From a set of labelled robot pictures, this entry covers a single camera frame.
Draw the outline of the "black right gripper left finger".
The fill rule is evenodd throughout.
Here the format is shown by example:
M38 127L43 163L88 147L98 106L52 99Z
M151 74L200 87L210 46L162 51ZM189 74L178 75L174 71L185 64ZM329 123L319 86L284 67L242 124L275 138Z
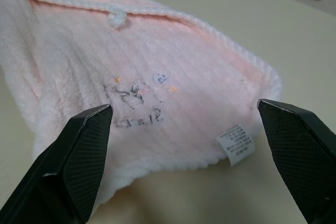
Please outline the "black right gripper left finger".
M1 223L87 223L106 162L113 108L73 116L1 209Z

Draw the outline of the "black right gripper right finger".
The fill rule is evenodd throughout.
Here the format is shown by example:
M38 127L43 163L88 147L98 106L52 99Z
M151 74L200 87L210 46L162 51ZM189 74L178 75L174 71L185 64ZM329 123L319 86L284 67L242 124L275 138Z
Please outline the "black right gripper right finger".
M335 223L335 134L311 111L260 99L275 166L307 223Z

